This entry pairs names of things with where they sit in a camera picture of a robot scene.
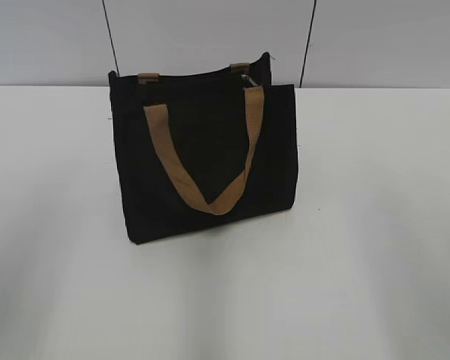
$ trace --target white wall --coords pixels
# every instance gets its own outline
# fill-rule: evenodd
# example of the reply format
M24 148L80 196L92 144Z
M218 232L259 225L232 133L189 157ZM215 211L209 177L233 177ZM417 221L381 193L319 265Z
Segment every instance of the white wall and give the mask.
M0 85L105 85L112 67L99 1L0 0Z
M313 0L106 0L122 74L251 62L299 81ZM100 0L0 0L0 85L102 85ZM450 0L318 0L306 86L450 87Z
M450 87L450 0L318 0L312 40L307 86Z
M121 74L192 74L269 51L275 83L298 83L312 0L108 0Z

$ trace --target tan handle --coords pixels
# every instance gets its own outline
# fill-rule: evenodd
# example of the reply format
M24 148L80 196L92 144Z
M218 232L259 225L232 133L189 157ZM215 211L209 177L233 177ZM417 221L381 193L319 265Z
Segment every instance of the tan handle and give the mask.
M167 105L162 103L143 107L148 129L150 130L151 141L157 156L180 197L193 209L213 215L223 215L232 210L240 197L242 197L262 128L263 104L265 101L261 86L246 88L244 92L245 119L249 142L244 170L211 204L205 201L197 184L195 184L195 181L183 167L176 153L172 136L170 135Z

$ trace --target black canvas fabric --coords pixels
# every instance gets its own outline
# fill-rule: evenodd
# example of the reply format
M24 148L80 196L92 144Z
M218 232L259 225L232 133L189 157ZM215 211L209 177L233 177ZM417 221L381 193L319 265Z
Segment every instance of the black canvas fabric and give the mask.
M171 76L166 81L161 76L159 82L146 85L139 85L136 76L109 74L115 157L132 242L141 244L292 207L298 175L295 92L293 85L269 84L268 56L250 64L250 76L255 72L265 102L246 187L233 209L222 215L197 211L180 197L155 152L143 107L167 105L175 150L211 203L244 169L248 153L244 87L251 84L229 68Z

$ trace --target tote bag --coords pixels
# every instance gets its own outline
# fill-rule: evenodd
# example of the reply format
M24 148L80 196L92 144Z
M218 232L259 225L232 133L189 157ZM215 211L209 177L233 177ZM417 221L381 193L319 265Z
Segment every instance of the tote bag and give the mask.
M292 207L293 85L270 55L211 73L109 74L115 159L129 239L155 239Z

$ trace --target table surface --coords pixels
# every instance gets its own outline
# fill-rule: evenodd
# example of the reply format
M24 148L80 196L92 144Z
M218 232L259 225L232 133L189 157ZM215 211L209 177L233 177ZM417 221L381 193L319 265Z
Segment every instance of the table surface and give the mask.
M0 359L450 360L450 90L296 100L291 211L136 246L108 89L0 87Z

